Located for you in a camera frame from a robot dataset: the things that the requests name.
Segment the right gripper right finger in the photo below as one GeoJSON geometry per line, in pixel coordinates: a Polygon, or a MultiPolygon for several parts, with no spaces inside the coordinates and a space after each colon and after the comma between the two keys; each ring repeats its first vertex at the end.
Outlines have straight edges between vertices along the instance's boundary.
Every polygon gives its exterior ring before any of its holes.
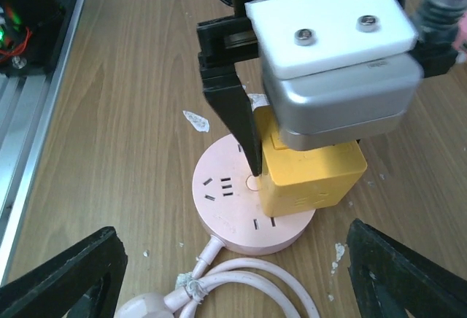
{"type": "Polygon", "coordinates": [[[359,219],[347,234],[362,317],[465,317],[466,280],[359,219]]]}

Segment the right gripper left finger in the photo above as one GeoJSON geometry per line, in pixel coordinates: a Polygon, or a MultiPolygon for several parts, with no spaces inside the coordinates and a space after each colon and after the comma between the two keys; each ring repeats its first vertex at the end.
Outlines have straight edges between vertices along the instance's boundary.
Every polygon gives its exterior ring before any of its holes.
{"type": "Polygon", "coordinates": [[[1,288],[2,317],[113,317],[128,256],[112,226],[1,288]]]}

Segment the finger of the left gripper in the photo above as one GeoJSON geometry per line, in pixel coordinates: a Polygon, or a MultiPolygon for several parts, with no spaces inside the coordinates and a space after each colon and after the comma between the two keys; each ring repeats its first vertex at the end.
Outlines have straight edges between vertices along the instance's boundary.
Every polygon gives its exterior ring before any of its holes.
{"type": "Polygon", "coordinates": [[[252,105],[233,64],[202,68],[203,94],[211,108],[240,143],[252,175],[262,173],[261,141],[252,105]]]}

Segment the round pink socket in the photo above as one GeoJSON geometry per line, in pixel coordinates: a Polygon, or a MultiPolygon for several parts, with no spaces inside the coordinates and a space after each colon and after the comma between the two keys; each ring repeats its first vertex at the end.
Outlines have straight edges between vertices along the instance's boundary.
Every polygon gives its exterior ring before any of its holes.
{"type": "Polygon", "coordinates": [[[263,213],[255,177],[240,144],[228,134],[210,145],[193,172],[193,201],[208,234],[241,255],[271,255],[289,247],[314,216],[263,213]]]}

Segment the yellow cube socket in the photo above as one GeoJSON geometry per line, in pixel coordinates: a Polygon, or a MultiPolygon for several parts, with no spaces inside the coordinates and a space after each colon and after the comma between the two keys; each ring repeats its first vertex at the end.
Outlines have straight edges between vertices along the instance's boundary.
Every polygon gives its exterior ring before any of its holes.
{"type": "Polygon", "coordinates": [[[270,106],[254,111],[262,143],[257,178],[263,212],[280,217],[337,205],[367,169],[356,141],[295,151],[279,135],[270,106]]]}

